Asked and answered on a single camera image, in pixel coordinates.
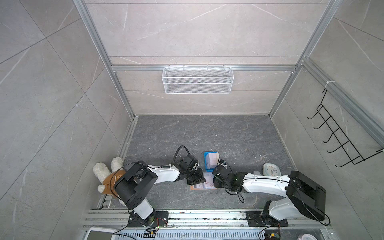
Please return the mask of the tan leather card holder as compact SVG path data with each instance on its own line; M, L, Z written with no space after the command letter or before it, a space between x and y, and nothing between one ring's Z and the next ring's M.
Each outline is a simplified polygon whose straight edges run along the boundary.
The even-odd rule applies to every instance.
M190 190L215 190L214 175L212 172L204 172L205 182L190 186Z

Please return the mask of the blue plastic card tray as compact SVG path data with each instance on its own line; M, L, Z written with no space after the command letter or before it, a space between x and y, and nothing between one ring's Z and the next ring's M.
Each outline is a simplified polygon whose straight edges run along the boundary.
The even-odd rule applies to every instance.
M218 152L204 152L205 169L212 172L219 163L220 155Z

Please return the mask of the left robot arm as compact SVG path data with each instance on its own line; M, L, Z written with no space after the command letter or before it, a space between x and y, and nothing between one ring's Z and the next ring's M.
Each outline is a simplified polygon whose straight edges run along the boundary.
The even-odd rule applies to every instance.
M186 180L190 186L206 181L198 160L192 155L165 166L152 166L138 161L113 184L113 190L128 210L132 210L148 226L156 214L147 200L152 187L159 183L182 180Z

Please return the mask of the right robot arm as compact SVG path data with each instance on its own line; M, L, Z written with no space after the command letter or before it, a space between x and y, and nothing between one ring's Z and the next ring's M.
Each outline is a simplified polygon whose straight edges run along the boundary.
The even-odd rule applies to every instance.
M281 196L281 200L269 200L265 203L260 221L266 225L276 225L287 218L300 216L322 224L327 217L326 190L299 171L277 177L234 173L226 162L219 161L213 170L213 176L216 188L237 195L241 201L242 192Z

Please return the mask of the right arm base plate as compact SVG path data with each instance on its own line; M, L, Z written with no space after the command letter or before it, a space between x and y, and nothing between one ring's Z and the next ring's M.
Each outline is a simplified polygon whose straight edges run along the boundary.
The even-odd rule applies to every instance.
M288 227L288 221L286 219L278 221L272 217L263 217L261 211L246 211L246 220L249 227Z

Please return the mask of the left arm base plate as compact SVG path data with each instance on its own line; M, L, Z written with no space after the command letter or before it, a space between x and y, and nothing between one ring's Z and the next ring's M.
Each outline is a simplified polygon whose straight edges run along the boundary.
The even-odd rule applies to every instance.
M142 219L137 213L130 212L128 220L129 228L156 228L166 227L168 225L169 212L154 211L146 219Z

